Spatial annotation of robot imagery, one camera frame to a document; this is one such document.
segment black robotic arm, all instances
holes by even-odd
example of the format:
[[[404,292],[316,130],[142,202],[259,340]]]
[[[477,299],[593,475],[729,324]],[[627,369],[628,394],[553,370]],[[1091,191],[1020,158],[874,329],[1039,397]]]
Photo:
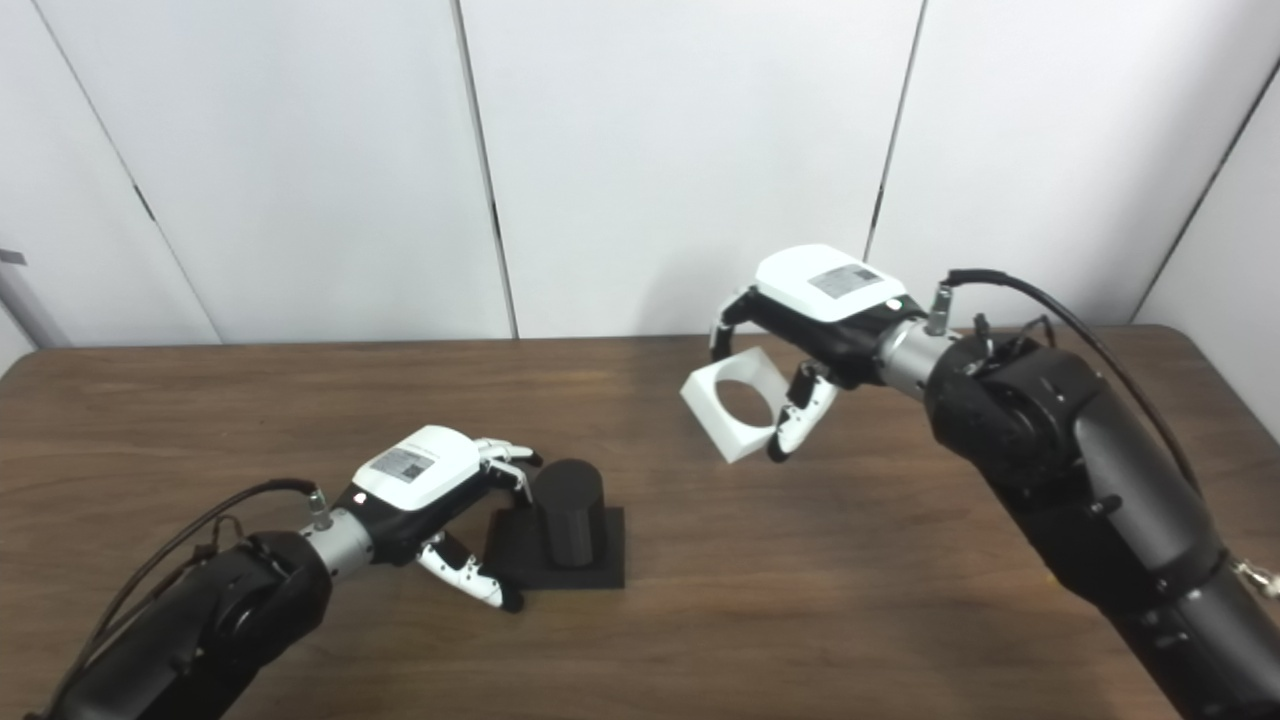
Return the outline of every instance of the black robotic arm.
[[[1032,324],[998,334],[979,316],[972,336],[947,329],[952,288],[968,282],[1030,290],[1112,361],[1083,323],[1021,281],[954,272],[925,313],[901,283],[826,246],[762,263],[717,318],[712,359],[730,355],[745,322],[810,355],[769,445],[776,461],[837,389],[890,386],[922,401],[934,438],[974,464],[1057,580],[1116,628],[1183,717],[1280,720],[1280,633],[1236,575],[1267,597],[1276,579],[1224,546],[1158,415],[1170,454],[1084,360],[1032,340]]]

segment qr code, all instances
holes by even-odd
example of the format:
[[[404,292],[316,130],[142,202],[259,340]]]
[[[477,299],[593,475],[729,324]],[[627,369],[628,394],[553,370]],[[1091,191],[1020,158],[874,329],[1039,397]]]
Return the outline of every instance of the qr code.
[[[393,447],[374,460],[370,468],[379,473],[387,473],[398,480],[412,483],[434,464],[430,457],[410,452],[403,447]]]
[[[882,279],[884,278],[861,265],[849,264],[810,278],[809,284],[826,292],[832,300],[840,300],[855,290],[878,283]]]

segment black cable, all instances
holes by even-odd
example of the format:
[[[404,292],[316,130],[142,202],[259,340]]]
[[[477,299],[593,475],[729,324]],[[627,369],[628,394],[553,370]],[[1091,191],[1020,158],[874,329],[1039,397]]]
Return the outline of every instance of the black cable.
[[[93,657],[95,652],[101,647],[102,641],[100,641],[100,638],[104,638],[104,635],[106,635],[108,638],[110,637],[108,634],[108,630],[113,628],[111,620],[115,618],[115,614],[120,611],[120,606],[124,605],[124,601],[128,600],[129,594],[132,594],[133,591],[138,587],[138,584],[142,583],[143,578],[146,578],[151,573],[151,570],[155,570],[156,565],[163,562],[164,559],[168,557],[179,546],[182,546],[182,543],[191,539],[192,536],[195,536],[197,532],[200,532],[201,528],[207,525],[210,521],[215,520],[218,516],[223,515],[232,507],[239,505],[241,502],[244,502],[246,500],[256,495],[262,495],[266,492],[275,492],[275,491],[294,491],[294,492],[301,492],[302,495],[311,495],[316,489],[317,489],[316,484],[312,483],[311,480],[298,480],[294,478],[276,478],[273,480],[266,480],[265,483],[259,483],[253,487],[244,488],[237,492],[236,495],[228,497],[227,500],[219,502],[218,505],[210,507],[207,511],[205,511],[204,515],[196,518],[186,528],[179,530],[178,534],[170,538],[169,542],[164,543],[160,547],[160,550],[157,550],[151,557],[147,559],[146,562],[143,562],[137,570],[134,570],[133,575],[131,575],[129,579],[124,583],[124,585],[122,585],[120,589],[116,591],[115,597],[113,597],[111,602],[106,605],[106,610],[102,612],[102,616],[99,618],[97,624],[93,626],[93,630],[88,634],[88,639],[84,641],[84,647],[81,648],[79,653],[76,656],[76,660],[72,662],[70,667],[67,669],[67,673],[63,675],[61,680],[59,680],[58,685],[54,688],[54,694],[49,701],[49,710],[45,712],[44,716],[45,717],[51,716],[54,710],[58,708],[58,705],[61,702],[63,696],[67,693],[67,688],[70,685],[72,680],[76,679],[77,675],[79,675],[79,673],[84,669],[88,661]],[[114,625],[115,629],[119,629],[120,626],[123,625],[119,624]]]
[[[1100,357],[1102,357],[1102,361],[1106,363],[1108,368],[1111,368],[1111,372],[1115,373],[1115,377],[1116,379],[1120,380],[1120,384],[1123,384],[1125,389],[1129,391],[1129,395],[1133,396],[1133,400],[1138,404],[1138,407],[1142,409],[1143,414],[1146,414],[1147,418],[1151,420],[1151,424],[1155,425],[1156,433],[1160,434],[1160,438],[1164,441],[1165,447],[1169,448],[1169,454],[1172,456],[1174,464],[1178,465],[1178,470],[1183,474],[1183,478],[1187,479],[1187,483],[1192,486],[1192,489],[1194,489],[1197,495],[1201,493],[1199,479],[1196,477],[1196,471],[1192,469],[1192,464],[1187,459],[1187,454],[1183,451],[1183,446],[1178,442],[1178,438],[1174,436],[1174,430],[1170,429],[1167,423],[1165,423],[1165,419],[1156,410],[1156,406],[1152,405],[1151,398],[1148,398],[1147,393],[1144,393],[1142,388],[1138,387],[1137,380],[1134,380],[1133,377],[1129,374],[1129,372],[1125,370],[1124,365],[1120,364],[1120,360],[1115,356],[1115,354],[1111,352],[1111,348],[1108,348],[1106,343],[1102,342],[1102,338],[1100,338],[1084,323],[1084,320],[1076,318],[1075,314],[1068,310],[1065,305],[1062,305],[1057,300],[1053,300],[1053,297],[1047,292],[1044,292],[1043,290],[1033,286],[1027,281],[1015,278],[1012,275],[1001,273],[998,270],[986,270],[986,269],[951,270],[950,273],[947,273],[947,279],[945,281],[943,284],[951,287],[960,287],[963,284],[974,284],[974,283],[995,284],[1016,290],[1018,292],[1021,292],[1023,295],[1030,297],[1032,300],[1047,307],[1051,313],[1057,315],[1062,320],[1062,323],[1066,324],[1066,327],[1075,331],[1075,334],[1080,336],[1080,340],[1083,340],[1085,345],[1088,345],[1094,352],[1098,354]]]

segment white object with circular hole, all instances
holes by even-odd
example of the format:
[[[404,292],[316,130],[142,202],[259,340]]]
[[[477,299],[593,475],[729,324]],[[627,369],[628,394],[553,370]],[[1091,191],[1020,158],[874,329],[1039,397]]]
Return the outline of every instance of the white object with circular hole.
[[[710,436],[716,448],[726,461],[736,462],[764,447],[773,437],[774,425],[748,425],[730,414],[716,393],[716,383],[722,380],[751,386],[769,405],[774,418],[780,416],[787,402],[787,380],[764,350],[753,347],[694,370],[685,380],[685,387],[680,388],[680,396]]]

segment black cylinder on base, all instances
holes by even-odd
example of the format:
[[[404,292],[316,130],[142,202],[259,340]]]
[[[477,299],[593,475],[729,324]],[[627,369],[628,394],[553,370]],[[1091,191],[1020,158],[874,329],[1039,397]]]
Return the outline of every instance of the black cylinder on base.
[[[561,568],[582,568],[604,556],[604,480],[582,460],[552,462],[534,483],[534,506],[547,555]]]

